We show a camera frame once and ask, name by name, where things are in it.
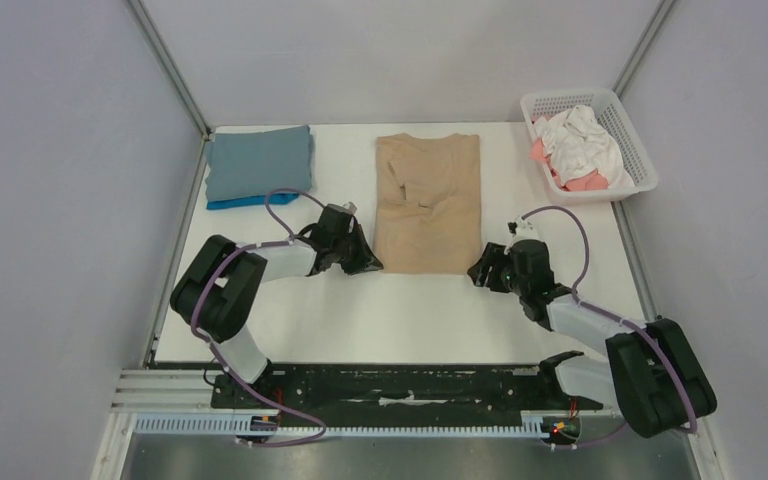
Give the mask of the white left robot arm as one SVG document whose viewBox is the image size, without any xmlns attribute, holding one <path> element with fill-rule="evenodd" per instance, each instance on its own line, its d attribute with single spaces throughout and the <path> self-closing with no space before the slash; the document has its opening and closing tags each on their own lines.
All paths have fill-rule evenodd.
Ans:
<svg viewBox="0 0 768 480">
<path fill-rule="evenodd" d="M 236 381 L 236 396 L 261 408 L 274 393 L 264 375 L 271 361 L 247 326 L 261 285 L 315 276 L 334 265 L 349 276 L 383 269 L 351 203 L 326 205 L 316 222 L 285 240 L 241 244 L 209 237 L 177 281 L 169 306 Z"/>
</svg>

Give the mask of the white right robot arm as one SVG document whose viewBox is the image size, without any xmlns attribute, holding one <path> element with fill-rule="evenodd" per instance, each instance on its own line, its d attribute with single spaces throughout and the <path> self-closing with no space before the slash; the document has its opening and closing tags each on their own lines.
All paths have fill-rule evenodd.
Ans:
<svg viewBox="0 0 768 480">
<path fill-rule="evenodd" d="M 516 295 L 527 319 L 602 355 L 568 351 L 541 361 L 537 392 L 545 405 L 562 408 L 579 397 L 615 407 L 643 438 L 691 429 L 717 410 L 716 393 L 677 322 L 659 317 L 640 326 L 584 300 L 556 281 L 544 242 L 489 243 L 468 276 L 479 288 Z"/>
</svg>

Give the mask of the beige t shirt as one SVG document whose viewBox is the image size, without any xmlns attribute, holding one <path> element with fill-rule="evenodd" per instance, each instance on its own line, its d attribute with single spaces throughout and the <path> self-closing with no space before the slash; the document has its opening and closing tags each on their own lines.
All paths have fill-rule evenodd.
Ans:
<svg viewBox="0 0 768 480">
<path fill-rule="evenodd" d="M 482 253 L 481 140 L 376 139 L 373 250 L 391 274 L 464 275 Z"/>
</svg>

